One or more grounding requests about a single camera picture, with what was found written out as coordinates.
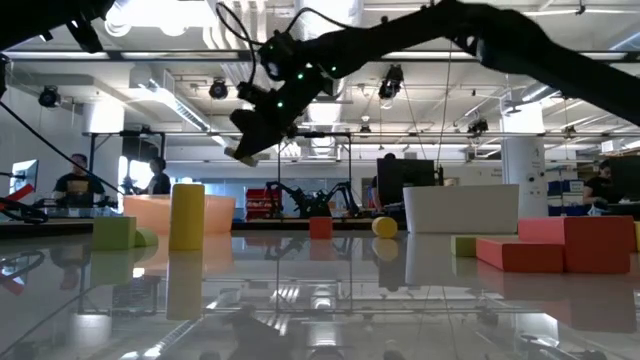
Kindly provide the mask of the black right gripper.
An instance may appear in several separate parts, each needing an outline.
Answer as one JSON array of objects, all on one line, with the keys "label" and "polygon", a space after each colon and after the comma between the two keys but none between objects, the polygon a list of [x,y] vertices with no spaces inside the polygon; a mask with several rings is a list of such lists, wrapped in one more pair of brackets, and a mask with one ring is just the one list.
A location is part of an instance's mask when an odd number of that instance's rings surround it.
[{"label": "black right gripper", "polygon": [[320,73],[294,73],[278,90],[270,93],[263,115],[255,110],[234,110],[230,120],[242,136],[237,147],[225,147],[224,154],[246,166],[256,167],[259,161],[253,155],[296,134],[294,120],[320,93],[324,81]]}]

